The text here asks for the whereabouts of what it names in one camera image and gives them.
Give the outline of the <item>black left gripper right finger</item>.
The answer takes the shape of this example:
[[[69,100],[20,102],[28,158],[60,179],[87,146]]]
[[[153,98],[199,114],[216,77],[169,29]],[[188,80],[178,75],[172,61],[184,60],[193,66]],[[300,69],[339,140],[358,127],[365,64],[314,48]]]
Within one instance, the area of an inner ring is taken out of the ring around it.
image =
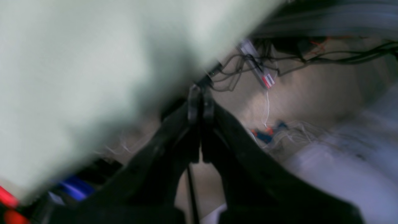
[[[203,94],[202,153],[219,172],[220,224],[362,224],[357,207],[311,186],[263,152],[240,122]]]

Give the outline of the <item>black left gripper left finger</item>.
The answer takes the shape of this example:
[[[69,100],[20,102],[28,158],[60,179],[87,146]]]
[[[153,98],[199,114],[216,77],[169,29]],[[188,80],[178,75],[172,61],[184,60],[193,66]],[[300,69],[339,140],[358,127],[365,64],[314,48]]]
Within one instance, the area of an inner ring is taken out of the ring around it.
[[[198,129],[201,89],[166,111],[160,128],[130,162],[98,191],[75,206],[42,198],[33,224],[185,224],[175,206],[179,180],[199,160]]]

